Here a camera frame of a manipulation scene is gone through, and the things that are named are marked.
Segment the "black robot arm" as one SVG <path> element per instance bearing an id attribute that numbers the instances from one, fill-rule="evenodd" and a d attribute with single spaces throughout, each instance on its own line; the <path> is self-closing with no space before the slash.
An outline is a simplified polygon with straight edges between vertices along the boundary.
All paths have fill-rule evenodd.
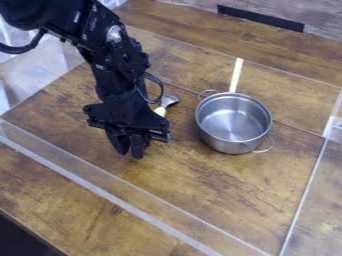
<path id="1" fill-rule="evenodd" d="M 170 122 L 150 108 L 161 99 L 149 97 L 146 83 L 162 80 L 147 72 L 149 54 L 121 17 L 98 0 L 0 0 L 0 16 L 12 27 L 38 32 L 24 46 L 0 42 L 0 52 L 31 51 L 47 34 L 78 49 L 101 99 L 83 112 L 89 125 L 106 131 L 119 154 L 141 159 L 153 140 L 170 140 Z"/>

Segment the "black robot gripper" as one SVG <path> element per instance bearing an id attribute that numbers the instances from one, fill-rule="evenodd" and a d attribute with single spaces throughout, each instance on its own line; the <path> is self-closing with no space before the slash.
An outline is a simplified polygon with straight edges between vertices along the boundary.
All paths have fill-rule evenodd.
<path id="1" fill-rule="evenodd" d="M 118 70 L 91 67 L 101 103 L 83 108 L 89 125 L 106 131 L 118 153 L 130 150 L 135 159 L 142 159 L 151 140 L 170 140 L 170 122 L 150 108 L 165 94 L 162 80 L 145 71 L 126 77 Z"/>

